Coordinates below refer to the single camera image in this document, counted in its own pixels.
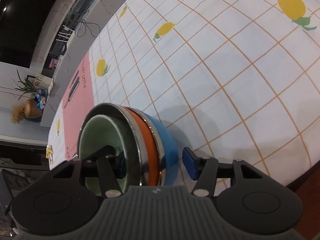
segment blue bowl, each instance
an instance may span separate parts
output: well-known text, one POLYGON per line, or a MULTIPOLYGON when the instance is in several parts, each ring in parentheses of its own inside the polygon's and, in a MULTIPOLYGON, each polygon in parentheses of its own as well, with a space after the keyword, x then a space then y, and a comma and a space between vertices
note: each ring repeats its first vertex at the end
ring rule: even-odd
POLYGON ((164 185, 171 186, 177 178, 179 169, 179 154, 176 143, 161 122, 146 113, 145 115, 154 124, 162 140, 165 152, 165 163, 160 163, 160 169, 164 167, 166 169, 164 185))

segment green plant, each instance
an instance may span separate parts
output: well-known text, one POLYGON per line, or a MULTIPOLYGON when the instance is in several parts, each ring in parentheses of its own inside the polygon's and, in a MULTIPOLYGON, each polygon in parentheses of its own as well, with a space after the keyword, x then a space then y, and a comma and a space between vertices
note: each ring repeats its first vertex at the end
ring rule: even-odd
POLYGON ((19 75, 19 71, 17 70, 17 73, 18 73, 18 77, 19 77, 19 80, 18 82, 15 82, 15 80, 13 80, 15 82, 15 84, 19 87, 19 88, 15 88, 16 90, 18 91, 21 91, 23 92, 23 94, 19 97, 19 99, 24 95, 24 94, 27 94, 27 93, 36 93, 37 92, 37 89, 36 87, 27 79, 25 78, 24 79, 24 82, 21 80, 20 78, 20 75, 19 75), (18 83, 21 83, 24 85, 24 87, 21 87, 18 85, 18 83))

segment silver screw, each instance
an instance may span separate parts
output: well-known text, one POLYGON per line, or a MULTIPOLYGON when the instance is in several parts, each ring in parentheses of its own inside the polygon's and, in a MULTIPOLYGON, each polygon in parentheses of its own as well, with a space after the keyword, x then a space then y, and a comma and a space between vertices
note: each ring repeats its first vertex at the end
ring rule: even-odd
POLYGON ((122 193, 119 190, 116 190, 116 189, 107 190, 105 194, 109 198, 119 197, 119 196, 122 195, 122 193))
POLYGON ((207 191, 206 189, 203 189, 203 188, 199 188, 193 192, 193 195, 195 195, 197 197, 206 197, 209 195, 209 191, 207 191))

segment lemon print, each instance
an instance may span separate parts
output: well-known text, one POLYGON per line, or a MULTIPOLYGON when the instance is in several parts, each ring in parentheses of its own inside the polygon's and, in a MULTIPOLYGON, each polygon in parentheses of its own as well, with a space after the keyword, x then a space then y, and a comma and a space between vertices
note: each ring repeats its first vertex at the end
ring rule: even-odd
POLYGON ((60 119, 57 121, 57 134, 59 135, 60 133, 60 119))
POLYGON ((128 7, 127 6, 124 6, 123 9, 122 9, 122 12, 119 16, 119 19, 125 14, 125 12, 127 11, 128 7))
POLYGON ((306 6, 302 0, 278 0, 278 5, 284 14, 292 19, 292 22, 300 25, 307 31, 314 30, 316 27, 307 27, 310 24, 310 17, 304 17, 306 6))
POLYGON ((100 59, 97 68, 96 68, 96 74, 98 77, 102 77, 103 75, 107 74, 110 69, 110 66, 106 64, 106 61, 104 59, 100 59))
POLYGON ((174 23, 167 22, 163 24, 156 32, 155 37, 153 38, 154 41, 160 39, 160 36, 166 35, 172 28, 175 26, 174 23))

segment yellow lemon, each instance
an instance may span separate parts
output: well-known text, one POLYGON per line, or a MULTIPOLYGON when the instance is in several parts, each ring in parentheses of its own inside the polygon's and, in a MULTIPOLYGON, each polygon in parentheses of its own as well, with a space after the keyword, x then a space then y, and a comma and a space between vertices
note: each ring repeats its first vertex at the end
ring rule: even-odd
POLYGON ((278 0, 278 4, 284 14, 292 20, 297 20, 306 13, 306 6, 302 0, 278 0))
POLYGON ((98 77, 102 77, 103 75, 108 73, 110 66, 106 64, 106 61, 104 59, 100 59, 97 64, 96 68, 96 74, 98 77))
POLYGON ((60 132, 60 119, 57 121, 57 134, 60 132))
POLYGON ((128 7, 127 6, 124 6, 123 9, 122 9, 122 12, 119 16, 119 19, 125 14, 125 12, 127 11, 128 7))
POLYGON ((155 37, 153 38, 154 41, 160 38, 160 36, 166 35, 172 28, 175 26, 174 23, 167 22, 163 24, 156 32, 155 37))

